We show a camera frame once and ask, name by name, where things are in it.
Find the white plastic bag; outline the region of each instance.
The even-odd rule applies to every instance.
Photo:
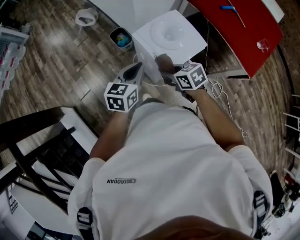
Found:
[[[81,9],[76,14],[75,23],[82,26],[92,26],[98,19],[98,12],[93,8]]]

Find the fiducial marker cube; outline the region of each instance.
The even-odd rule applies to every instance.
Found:
[[[110,82],[106,87],[104,97],[109,110],[127,113],[139,99],[138,86]]]
[[[202,64],[192,62],[179,72],[174,74],[180,89],[185,90],[196,90],[207,82],[207,76],[202,67]]]

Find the shoe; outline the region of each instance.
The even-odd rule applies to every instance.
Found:
[[[146,99],[148,98],[152,98],[152,96],[148,93],[145,93],[143,96],[142,96],[142,101],[144,102]]]

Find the person's right arm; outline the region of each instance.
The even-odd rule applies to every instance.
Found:
[[[197,102],[210,134],[221,148],[228,152],[235,146],[245,145],[239,128],[204,89],[186,93]]]

